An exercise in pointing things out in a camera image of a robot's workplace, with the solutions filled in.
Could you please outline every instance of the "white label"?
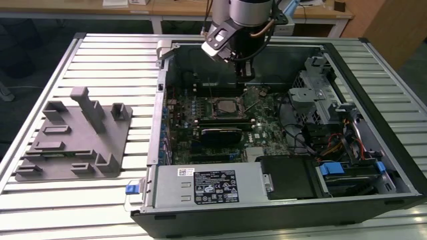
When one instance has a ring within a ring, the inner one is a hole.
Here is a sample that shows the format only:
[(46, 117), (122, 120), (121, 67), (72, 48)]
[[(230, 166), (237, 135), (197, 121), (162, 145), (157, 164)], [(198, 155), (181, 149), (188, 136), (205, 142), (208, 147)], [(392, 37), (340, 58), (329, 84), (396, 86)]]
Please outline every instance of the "white label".
[(224, 198), (229, 199), (229, 198), (236, 198), (237, 197), (237, 193), (228, 193), (224, 194)]
[(178, 168), (177, 169), (177, 176), (185, 177), (185, 176), (192, 176), (194, 173), (193, 168)]
[(130, 14), (149, 14), (148, 11), (130, 11)]

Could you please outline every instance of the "desk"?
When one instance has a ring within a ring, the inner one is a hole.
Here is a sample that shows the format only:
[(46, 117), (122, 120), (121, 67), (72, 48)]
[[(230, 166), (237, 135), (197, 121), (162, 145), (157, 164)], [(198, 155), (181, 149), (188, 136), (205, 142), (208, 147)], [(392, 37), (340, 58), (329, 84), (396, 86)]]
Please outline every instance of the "desk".
[[(150, 19), (156, 34), (161, 34), (161, 20), (165, 21), (202, 21), (206, 9), (205, 0), (154, 0)], [(296, 24), (325, 24), (333, 25), (328, 37), (339, 38), (345, 28), (347, 22), (353, 18), (353, 14), (333, 10), (333, 0), (325, 0), (324, 6), (307, 6), (297, 8), (293, 14)]]
[[(349, 11), (331, 9), (333, 0), (325, 6), (299, 8), (296, 24), (333, 25), (328, 37), (339, 38), (348, 20)], [(88, 19), (88, 20), (149, 20), (154, 34), (161, 34), (161, 21), (202, 21), (205, 0), (150, 0), (148, 5), (129, 4), (126, 8), (102, 8), (102, 0), (0, 0), (1, 18), (32, 19)]]

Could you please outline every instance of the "aluminum extrusion table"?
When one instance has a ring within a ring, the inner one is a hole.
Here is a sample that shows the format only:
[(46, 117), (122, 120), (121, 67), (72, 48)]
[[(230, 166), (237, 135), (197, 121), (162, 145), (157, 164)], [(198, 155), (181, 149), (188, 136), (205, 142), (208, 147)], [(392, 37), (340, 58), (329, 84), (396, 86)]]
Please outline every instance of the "aluminum extrusion table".
[[(77, 34), (0, 163), (0, 235), (8, 240), (150, 240), (124, 210), (125, 185), (145, 175), (158, 69), (158, 40), (190, 35)], [(427, 171), (427, 108), (371, 44), (357, 39), (275, 37), (273, 42), (331, 42), (420, 169)], [(352, 101), (337, 82), (347, 101)], [(92, 100), (132, 106), (132, 122), (117, 178), (18, 183), (14, 169), (44, 121), (48, 100), (68, 106), (72, 87), (88, 86)], [(130, 204), (141, 204), (130, 197)], [(425, 239), (427, 207), (395, 210), (360, 224), (247, 232), (196, 239)]]

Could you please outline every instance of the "blue latch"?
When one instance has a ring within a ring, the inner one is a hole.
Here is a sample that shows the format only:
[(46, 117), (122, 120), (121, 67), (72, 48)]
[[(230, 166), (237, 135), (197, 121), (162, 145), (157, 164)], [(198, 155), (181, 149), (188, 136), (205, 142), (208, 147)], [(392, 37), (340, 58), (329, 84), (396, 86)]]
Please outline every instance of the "blue latch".
[(376, 162), (376, 167), (377, 167), (377, 170), (379, 170), (380, 173), (385, 172), (385, 166), (384, 166), (384, 163), (381, 161)]
[(126, 185), (125, 186), (125, 195), (140, 194), (140, 185)]
[(321, 175), (344, 173), (343, 166), (339, 162), (325, 162), (319, 168)]

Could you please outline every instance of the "black cable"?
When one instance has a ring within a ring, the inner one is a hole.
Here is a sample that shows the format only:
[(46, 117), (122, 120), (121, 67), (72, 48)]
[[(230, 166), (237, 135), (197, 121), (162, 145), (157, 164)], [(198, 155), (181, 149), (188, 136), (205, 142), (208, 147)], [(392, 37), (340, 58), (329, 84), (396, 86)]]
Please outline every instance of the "black cable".
[(243, 58), (234, 58), (230, 61), (233, 61), (233, 62), (245, 62), (247, 60), (251, 60), (252, 58), (255, 58), (256, 55), (260, 54), (260, 52), (267, 47), (267, 45), (269, 43), (269, 40), (272, 39), (273, 32), (275, 32), (275, 26), (271, 26), (271, 29), (269, 29), (269, 32), (268, 32), (268, 36), (267, 36), (267, 40), (264, 41), (264, 43), (260, 46), (260, 48), (249, 56), (243, 57)]
[[(275, 9), (279, 7), (279, 3), (281, 1), (277, 2), (277, 4), (271, 4), (271, 14), (273, 15), (275, 14)], [(245, 62), (247, 60), (251, 60), (252, 58), (256, 57), (257, 54), (260, 54), (260, 52), (264, 50), (264, 48), (267, 47), (271, 39), (272, 39), (272, 35), (273, 35), (273, 32), (275, 32), (275, 25), (272, 25), (269, 27), (269, 32), (268, 32), (268, 35), (267, 35), (267, 40), (264, 41), (263, 45), (260, 46), (260, 48), (247, 57), (243, 57), (243, 58), (234, 58), (234, 59), (230, 59), (232, 62)]]
[(205, 3), (205, 12), (204, 12), (204, 20), (202, 20), (202, 31), (206, 29), (206, 20), (209, 16), (209, 12), (212, 9), (213, 0), (206, 0)]
[(297, 4), (301, 6), (301, 8), (304, 9), (304, 24), (307, 24), (307, 13), (305, 13), (305, 6), (301, 4)]

